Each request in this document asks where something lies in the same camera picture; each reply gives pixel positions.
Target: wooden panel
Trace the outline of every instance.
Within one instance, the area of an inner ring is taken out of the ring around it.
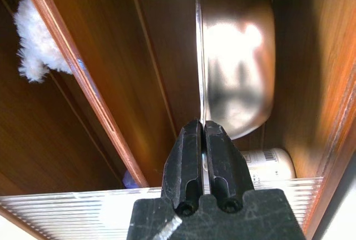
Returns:
[[[321,176],[354,83],[356,0],[274,0],[274,8],[275,103],[265,145],[285,147],[298,177]]]
[[[195,0],[139,0],[177,133],[200,118]]]
[[[120,187],[55,83],[18,74],[18,37],[0,6],[0,195]]]
[[[36,231],[36,229],[34,229],[33,227],[29,226],[26,222],[22,221],[21,219],[16,217],[11,212],[9,212],[6,209],[4,209],[3,207],[0,207],[0,216],[4,217],[9,222],[15,224],[20,229],[24,230],[26,233],[28,233],[34,239],[37,239],[37,240],[48,240],[47,237],[41,235],[38,231]]]
[[[343,133],[342,141],[337,148],[333,163],[328,165],[328,169],[320,189],[317,204],[315,204],[312,213],[309,215],[307,227],[304,229],[307,239],[313,239],[313,235],[328,208],[333,194],[339,185],[339,182],[349,164],[352,156],[355,155],[356,139],[356,122],[353,120],[352,125],[347,133]]]
[[[70,97],[70,104],[76,105],[75,112],[79,115],[80,120],[89,131],[88,133],[92,138],[95,138],[95,142],[100,146],[103,156],[107,158],[107,161],[111,163],[112,168],[115,169],[117,175],[122,179],[126,172],[126,167],[74,76],[60,73],[55,74],[55,79],[57,83],[60,82],[58,85],[61,89],[66,90],[66,97]]]
[[[233,143],[240,151],[262,150],[264,148],[264,130],[265,124],[262,124],[246,136],[233,140]]]
[[[49,1],[34,0],[40,10],[43,4],[48,7]],[[112,140],[115,137],[120,141],[124,139],[130,149],[119,151],[129,157],[123,158],[124,162],[131,169],[137,162],[149,184],[160,185],[163,165],[175,140],[174,131],[134,0],[53,2],[50,2],[48,15],[43,15],[44,19],[47,24],[52,22],[58,26],[58,19],[63,18],[58,37],[54,33],[55,39],[57,42],[61,39],[62,52],[76,64],[72,66],[75,73],[83,70],[78,66],[78,59],[85,62],[97,87],[97,90],[90,88],[94,91],[93,97],[96,101],[102,99],[107,106],[107,109],[97,106],[97,114],[105,110],[102,115],[112,125],[107,132],[115,134],[111,135]],[[53,15],[54,8],[61,17]],[[68,34],[63,34],[64,27]]]

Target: white plush toy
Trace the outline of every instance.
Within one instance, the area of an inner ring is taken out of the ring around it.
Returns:
[[[21,38],[21,76],[30,82],[42,82],[49,69],[72,73],[31,0],[20,1],[14,22]]]

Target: barcode label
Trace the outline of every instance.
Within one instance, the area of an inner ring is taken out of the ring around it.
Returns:
[[[276,157],[274,156],[274,153],[270,150],[263,151],[263,154],[265,155],[266,161],[277,161]]]

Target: metal bowl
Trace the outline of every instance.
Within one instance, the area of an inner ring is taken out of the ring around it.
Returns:
[[[242,137],[270,115],[275,78],[271,0],[196,0],[201,121]]]

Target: wooden board edge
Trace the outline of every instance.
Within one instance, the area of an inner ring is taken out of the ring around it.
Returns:
[[[48,240],[49,238],[45,237],[42,235],[39,231],[37,231],[35,228],[31,227],[29,224],[12,214],[11,212],[7,211],[3,207],[0,207],[0,216],[4,217],[7,219],[9,222],[13,223],[16,225],[18,228],[21,230],[25,231],[28,233],[30,236],[34,237],[37,240]]]
[[[352,121],[352,125],[348,133],[342,140],[338,155],[335,159],[333,165],[327,173],[327,177],[324,178],[322,186],[319,190],[316,202],[313,209],[306,221],[304,227],[304,233],[308,240],[312,240],[320,221],[323,218],[325,211],[328,208],[330,201],[332,200],[333,194],[350,162],[352,155],[355,152],[355,139],[356,139],[356,122]]]
[[[145,176],[140,170],[139,165],[120,132],[120,129],[112,117],[110,110],[106,106],[93,79],[86,69],[74,40],[72,39],[53,0],[32,0],[32,2],[38,9],[63,56],[66,58],[75,79],[83,90],[126,168],[131,173],[137,185],[140,187],[148,187],[149,185]]]
[[[50,77],[56,84],[57,88],[60,90],[61,94],[63,95],[64,99],[67,101],[68,105],[72,109],[74,115],[78,118],[80,124],[83,126],[85,132],[88,134],[90,140],[93,142],[96,149],[99,151],[100,155],[104,159],[105,163],[107,164],[108,168],[112,172],[112,174],[117,179],[117,182],[120,184],[120,187],[123,187],[122,184],[122,177],[118,172],[118,169],[113,165],[112,161],[110,160],[109,155],[105,151],[98,135],[90,125],[88,119],[86,118],[83,110],[78,105],[77,101],[75,100],[72,92],[69,90],[67,84],[63,81],[62,77],[56,72],[50,72]]]

